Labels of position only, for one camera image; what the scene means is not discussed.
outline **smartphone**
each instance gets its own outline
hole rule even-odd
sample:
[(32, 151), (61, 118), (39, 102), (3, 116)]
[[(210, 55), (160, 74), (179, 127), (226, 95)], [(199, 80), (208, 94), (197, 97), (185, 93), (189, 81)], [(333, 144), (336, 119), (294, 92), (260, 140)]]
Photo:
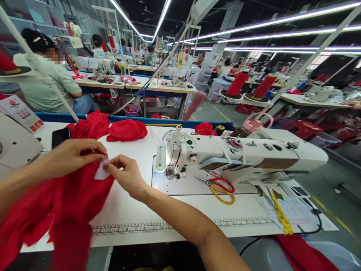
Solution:
[(53, 131), (52, 149), (54, 149), (56, 146), (60, 145), (67, 139), (71, 139), (70, 128)]

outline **scissors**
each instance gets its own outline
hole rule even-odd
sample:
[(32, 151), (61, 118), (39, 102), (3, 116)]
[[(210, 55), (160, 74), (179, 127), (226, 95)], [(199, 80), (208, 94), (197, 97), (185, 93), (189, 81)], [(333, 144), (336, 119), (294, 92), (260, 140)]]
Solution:
[[(212, 193), (216, 196), (216, 198), (223, 202), (224, 204), (228, 204), (228, 205), (231, 205), (231, 204), (234, 204), (235, 202), (235, 197), (234, 195), (232, 194), (234, 192), (234, 186), (232, 185), (232, 183), (224, 178), (214, 178), (214, 179), (210, 179), (210, 180), (207, 180), (207, 179), (204, 179), (204, 178), (201, 178), (201, 177), (198, 177), (198, 176), (195, 176), (198, 180), (204, 182), (205, 184), (209, 185), (209, 189), (212, 191)], [(223, 185), (221, 185), (220, 183), (216, 182), (217, 180), (223, 180), (225, 181), (226, 183), (229, 184), (230, 188), (231, 189), (228, 189), (226, 187), (224, 187)], [(218, 185), (219, 187), (223, 188), (224, 190), (221, 190), (217, 187), (214, 186), (214, 184)], [(231, 201), (225, 201), (223, 200), (220, 196), (218, 196), (217, 192), (220, 192), (222, 194), (227, 194), (231, 197)]]

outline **light green shirt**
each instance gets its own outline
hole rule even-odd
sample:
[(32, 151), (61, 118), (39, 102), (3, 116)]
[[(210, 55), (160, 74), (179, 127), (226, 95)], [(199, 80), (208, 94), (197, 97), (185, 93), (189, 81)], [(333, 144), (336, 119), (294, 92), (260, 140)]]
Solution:
[[(42, 56), (35, 55), (43, 67), (45, 67), (48, 75), (55, 81), (56, 86), (64, 96), (68, 104), (73, 108), (74, 99), (70, 94), (82, 92), (82, 89), (74, 82), (68, 71), (60, 64), (46, 59)], [(35, 65), (30, 60), (27, 54), (14, 55), (14, 63), (17, 66), (27, 66), (32, 69), (32, 75), (41, 76), (35, 68)], [(67, 108), (56, 95), (52, 87), (43, 84), (19, 84), (24, 93), (26, 100), (33, 107), (35, 111), (42, 112), (55, 112), (55, 113), (68, 113)]]

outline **tape measure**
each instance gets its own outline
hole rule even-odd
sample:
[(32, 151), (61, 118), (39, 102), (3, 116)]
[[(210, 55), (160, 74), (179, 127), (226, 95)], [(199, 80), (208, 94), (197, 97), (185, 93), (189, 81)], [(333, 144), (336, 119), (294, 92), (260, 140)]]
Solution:
[(281, 206), (279, 205), (277, 198), (275, 196), (275, 194), (273, 193), (273, 190), (270, 186), (267, 186), (267, 189), (271, 195), (273, 204), (275, 205), (275, 210), (278, 216), (279, 221), (281, 222), (281, 224), (283, 225), (283, 232), (285, 233), (285, 235), (291, 235), (293, 234), (293, 228), (291, 223), (288, 221), (287, 217), (285, 216), (284, 212), (281, 209)]

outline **sewing machine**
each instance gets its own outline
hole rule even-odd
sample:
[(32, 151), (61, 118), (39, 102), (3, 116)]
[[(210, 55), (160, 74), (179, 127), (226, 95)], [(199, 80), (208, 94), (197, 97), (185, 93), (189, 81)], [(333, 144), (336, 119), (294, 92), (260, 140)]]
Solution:
[[(194, 175), (211, 170), (232, 182), (236, 189), (241, 185), (238, 193), (250, 193), (245, 191), (252, 191), (253, 187), (254, 192), (255, 184), (288, 181), (328, 161), (324, 150), (286, 130), (278, 135), (277, 140), (180, 133), (183, 140), (180, 144), (176, 133), (166, 135), (160, 143), (154, 164), (159, 173), (154, 173), (152, 181), (176, 178), (179, 182), (186, 182)], [(245, 183), (248, 184), (247, 189), (243, 186)]]
[(343, 96), (342, 91), (334, 89), (332, 86), (321, 87), (314, 85), (305, 93), (305, 100), (309, 102), (327, 102), (336, 96)]
[(0, 113), (0, 177), (39, 156), (43, 145), (11, 117)]

